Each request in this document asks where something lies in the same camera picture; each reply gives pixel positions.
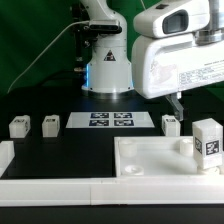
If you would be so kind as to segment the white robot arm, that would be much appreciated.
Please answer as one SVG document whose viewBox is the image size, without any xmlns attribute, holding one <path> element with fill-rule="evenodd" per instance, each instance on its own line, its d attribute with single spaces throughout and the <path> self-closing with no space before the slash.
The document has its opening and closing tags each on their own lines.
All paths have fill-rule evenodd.
<svg viewBox="0 0 224 224">
<path fill-rule="evenodd" d="M 135 16 L 139 34 L 127 53 L 127 23 L 107 0 L 80 0 L 96 34 L 83 90 L 118 98 L 132 90 L 164 96 L 178 120 L 185 90 L 224 81 L 224 0 L 161 0 Z"/>
</svg>

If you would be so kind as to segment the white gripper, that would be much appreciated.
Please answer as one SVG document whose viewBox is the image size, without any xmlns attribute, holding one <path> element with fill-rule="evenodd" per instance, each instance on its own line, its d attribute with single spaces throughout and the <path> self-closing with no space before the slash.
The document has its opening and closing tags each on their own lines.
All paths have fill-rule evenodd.
<svg viewBox="0 0 224 224">
<path fill-rule="evenodd" d="M 132 48 L 132 75 L 141 96 L 167 95 L 175 118 L 182 121 L 184 108 L 177 92 L 224 81 L 224 41 L 199 46 L 192 34 L 139 36 Z"/>
</svg>

